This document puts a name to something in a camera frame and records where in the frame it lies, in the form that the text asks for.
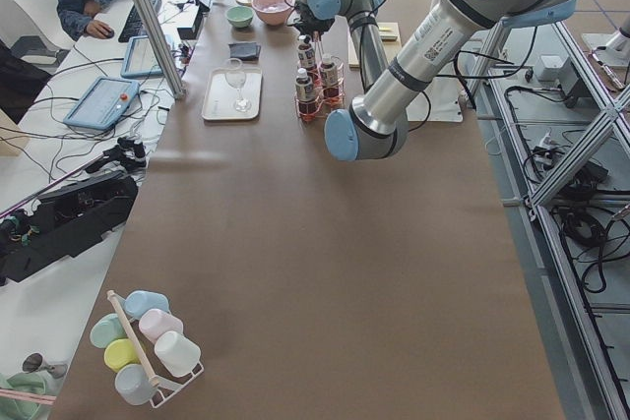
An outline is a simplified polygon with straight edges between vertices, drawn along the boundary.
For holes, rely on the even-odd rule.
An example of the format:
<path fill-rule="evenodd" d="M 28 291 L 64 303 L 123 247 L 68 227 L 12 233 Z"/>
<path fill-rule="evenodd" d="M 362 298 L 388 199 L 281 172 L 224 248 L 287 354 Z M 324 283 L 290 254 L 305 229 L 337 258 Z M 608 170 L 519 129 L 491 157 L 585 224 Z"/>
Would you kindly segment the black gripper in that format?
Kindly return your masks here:
<path fill-rule="evenodd" d="M 335 22 L 335 19 L 320 20 L 312 12 L 310 7 L 302 1 L 296 1 L 295 12 L 297 16 L 292 22 L 292 26 L 303 35 L 323 35 Z"/>

